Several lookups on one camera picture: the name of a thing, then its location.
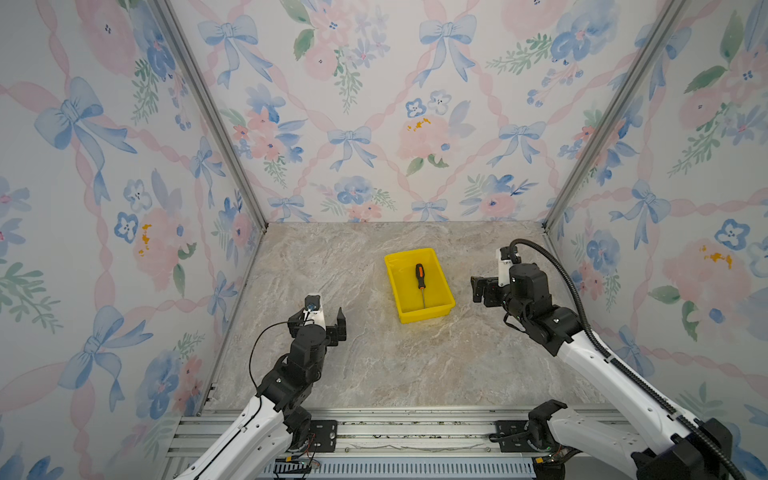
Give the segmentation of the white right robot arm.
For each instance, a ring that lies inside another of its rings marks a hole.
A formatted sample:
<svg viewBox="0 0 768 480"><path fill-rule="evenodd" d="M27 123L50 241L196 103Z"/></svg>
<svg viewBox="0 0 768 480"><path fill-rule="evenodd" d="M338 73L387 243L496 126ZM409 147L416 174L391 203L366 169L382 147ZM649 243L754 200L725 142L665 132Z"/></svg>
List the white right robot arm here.
<svg viewBox="0 0 768 480"><path fill-rule="evenodd" d="M561 468L586 453L634 479L741 478L726 426L697 418L637 376L577 312L553 302L548 277L537 265L502 265L508 271L500 277L472 277L474 302L503 309L507 326L572 367L633 428L604 425L548 400L529 412L527 429L517 436L544 453L543 463Z"/></svg>

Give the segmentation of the aluminium corner post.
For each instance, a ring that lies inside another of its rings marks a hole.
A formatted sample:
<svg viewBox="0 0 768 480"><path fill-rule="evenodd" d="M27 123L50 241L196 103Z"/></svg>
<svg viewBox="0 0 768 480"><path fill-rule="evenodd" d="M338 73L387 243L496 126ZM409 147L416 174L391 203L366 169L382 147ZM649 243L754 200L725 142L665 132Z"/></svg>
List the aluminium corner post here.
<svg viewBox="0 0 768 480"><path fill-rule="evenodd" d="M556 196L553 207L543 221L542 226L546 234L552 234L556 230L558 221L565 216L564 211L569 201L591 168L592 162L607 142L613 128L633 101L639 85L650 73L663 47L681 22L680 17L688 4L689 2L684 0L665 1L662 4L662 10L649 30L646 43L639 49L638 54L630 64L625 80L617 88L615 95L604 111L604 116L598 124L594 137L587 143L582 157L576 162L574 169L563 185L563 189Z"/></svg>
<svg viewBox="0 0 768 480"><path fill-rule="evenodd" d="M180 69L187 79L197 106L201 110L203 120L210 128L212 136L223 154L224 161L234 176L235 184L240 189L245 204L257 224L258 230L264 234L268 228L268 223L258 205L255 192L246 175L246 170L235 153L232 142L225 131L224 122L205 83L202 70L195 59L186 35L178 22L171 2L149 0L148 4L152 13L157 17L159 27L167 38L171 52L180 64Z"/></svg>

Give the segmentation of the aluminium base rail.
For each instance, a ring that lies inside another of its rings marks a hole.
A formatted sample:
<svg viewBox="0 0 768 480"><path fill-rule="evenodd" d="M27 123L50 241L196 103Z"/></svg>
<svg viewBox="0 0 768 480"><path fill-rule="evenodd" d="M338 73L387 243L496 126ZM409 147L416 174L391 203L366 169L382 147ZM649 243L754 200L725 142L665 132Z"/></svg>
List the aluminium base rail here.
<svg viewBox="0 0 768 480"><path fill-rule="evenodd" d="M499 421L511 421L521 430L532 407L483 408L371 408L319 409L315 421L336 421L335 447L330 434L318 439L299 459L285 455L267 464L255 479L535 479L533 459L543 456L529 446L502 451L489 436ZM584 419L621 431L636 429L612 408L577 406ZM236 419L233 410L183 417L171 440L157 479L180 479L182 473ZM306 477L297 470L307 466ZM625 479L621 472L582 453L566 464L567 479L587 479L606 473L608 479Z"/></svg>

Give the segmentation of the yellow plastic bin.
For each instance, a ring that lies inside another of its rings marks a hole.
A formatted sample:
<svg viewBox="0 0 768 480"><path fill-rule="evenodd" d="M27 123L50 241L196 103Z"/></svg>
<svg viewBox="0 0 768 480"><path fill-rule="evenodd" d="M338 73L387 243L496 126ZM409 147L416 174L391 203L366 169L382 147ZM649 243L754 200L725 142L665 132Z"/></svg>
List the yellow plastic bin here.
<svg viewBox="0 0 768 480"><path fill-rule="evenodd" d="M456 306L433 248L385 256L385 265L401 324L447 316Z"/></svg>

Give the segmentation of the aluminium corner post right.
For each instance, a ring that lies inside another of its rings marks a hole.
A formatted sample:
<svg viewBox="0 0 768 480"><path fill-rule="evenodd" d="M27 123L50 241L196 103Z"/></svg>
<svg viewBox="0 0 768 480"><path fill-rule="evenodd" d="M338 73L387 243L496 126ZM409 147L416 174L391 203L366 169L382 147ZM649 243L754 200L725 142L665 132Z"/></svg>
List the aluminium corner post right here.
<svg viewBox="0 0 768 480"><path fill-rule="evenodd" d="M552 234L556 230L558 221L565 216L564 211L569 201L591 168L592 162L607 142L613 128L633 101L639 85L650 73L663 47L681 22L680 17L688 4L689 2L684 0L665 1L662 4L662 10L649 30L646 43L639 49L638 54L630 64L625 80L617 88L615 95L604 111L604 116L598 124L594 137L587 143L582 157L576 162L574 169L563 185L563 189L556 196L553 207L543 221L542 226L546 234Z"/></svg>

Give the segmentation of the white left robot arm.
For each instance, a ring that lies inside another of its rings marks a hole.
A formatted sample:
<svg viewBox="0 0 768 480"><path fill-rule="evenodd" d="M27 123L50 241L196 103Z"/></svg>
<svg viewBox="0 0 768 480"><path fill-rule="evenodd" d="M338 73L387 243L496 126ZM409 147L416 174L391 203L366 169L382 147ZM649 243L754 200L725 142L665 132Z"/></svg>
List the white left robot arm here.
<svg viewBox="0 0 768 480"><path fill-rule="evenodd" d="M180 479L255 479L279 455L309 445L311 414L302 407L321 379L327 350L347 338L346 318L338 312L327 325L321 297L309 295L302 310L285 322L292 337L256 386L256 394L237 419Z"/></svg>

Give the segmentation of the orange black handled screwdriver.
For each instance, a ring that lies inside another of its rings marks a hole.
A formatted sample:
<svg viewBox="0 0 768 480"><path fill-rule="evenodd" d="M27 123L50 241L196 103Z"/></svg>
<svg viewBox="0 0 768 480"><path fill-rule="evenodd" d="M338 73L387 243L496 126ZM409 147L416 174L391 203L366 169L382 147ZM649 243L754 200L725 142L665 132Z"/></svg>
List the orange black handled screwdriver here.
<svg viewBox="0 0 768 480"><path fill-rule="evenodd" d="M425 275L424 266L421 263L417 263L415 265L415 276L416 276L416 279L417 279L417 286L418 286L418 289L420 291L421 298L422 298L422 306L426 307L426 294L425 294L425 289L426 289L425 278L426 278L426 275Z"/></svg>

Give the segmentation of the aluminium corner post left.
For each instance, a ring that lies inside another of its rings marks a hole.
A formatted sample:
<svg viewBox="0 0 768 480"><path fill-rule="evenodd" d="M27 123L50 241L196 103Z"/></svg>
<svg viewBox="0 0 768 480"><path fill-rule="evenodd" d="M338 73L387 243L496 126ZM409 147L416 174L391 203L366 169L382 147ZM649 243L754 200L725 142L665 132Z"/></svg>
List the aluminium corner post left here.
<svg viewBox="0 0 768 480"><path fill-rule="evenodd" d="M205 83L202 70L195 59L186 35L178 22L171 2L149 0L148 4L152 13L157 17L159 27L167 38L171 52L180 64L180 69L187 79L197 106L201 110L203 120L210 128L212 136L223 154L224 161L234 176L235 184L240 189L245 204L257 224L258 230L264 234L268 228L268 223L258 205L255 192L246 175L246 170L235 153L232 142L225 131L224 122Z"/></svg>

